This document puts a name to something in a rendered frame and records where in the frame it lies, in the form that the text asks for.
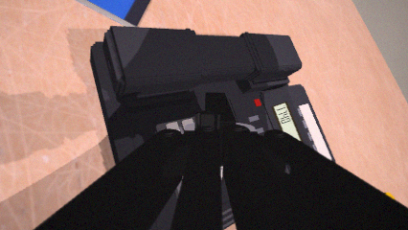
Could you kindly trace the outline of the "black desk phone base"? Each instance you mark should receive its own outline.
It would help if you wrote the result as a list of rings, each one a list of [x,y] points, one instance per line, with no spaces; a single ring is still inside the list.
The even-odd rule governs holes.
[[[95,41],[91,46],[90,63],[115,165],[160,130],[184,134],[185,126],[195,123],[195,113],[205,110],[205,92],[225,93],[236,122],[253,126],[259,135],[279,129],[336,163],[305,88],[288,86],[288,77],[257,84],[249,80],[204,83],[182,95],[133,102],[114,93],[102,45],[103,41]],[[181,183],[150,230],[170,230]]]

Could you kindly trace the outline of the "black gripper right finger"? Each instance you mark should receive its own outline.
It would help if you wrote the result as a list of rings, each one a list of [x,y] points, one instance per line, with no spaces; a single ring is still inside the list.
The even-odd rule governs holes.
[[[284,131],[237,123],[225,93],[215,96],[237,230],[408,230],[408,207]]]

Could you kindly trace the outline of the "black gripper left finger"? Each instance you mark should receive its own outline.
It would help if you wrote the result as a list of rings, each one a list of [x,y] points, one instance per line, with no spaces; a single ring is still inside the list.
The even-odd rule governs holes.
[[[205,92],[184,134],[156,132],[34,230],[149,230],[181,180],[170,230],[223,230],[220,130]]]

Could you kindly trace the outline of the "blue notebook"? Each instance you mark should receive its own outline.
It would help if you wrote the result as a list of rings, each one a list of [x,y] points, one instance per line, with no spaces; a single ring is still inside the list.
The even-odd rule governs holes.
[[[76,0],[126,27],[137,27],[150,0]]]

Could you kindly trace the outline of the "black telephone handset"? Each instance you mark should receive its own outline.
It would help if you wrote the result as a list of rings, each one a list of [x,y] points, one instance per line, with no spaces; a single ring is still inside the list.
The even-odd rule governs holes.
[[[282,81],[303,66],[284,34],[110,26],[102,48],[114,93],[133,102],[182,95],[204,83]]]

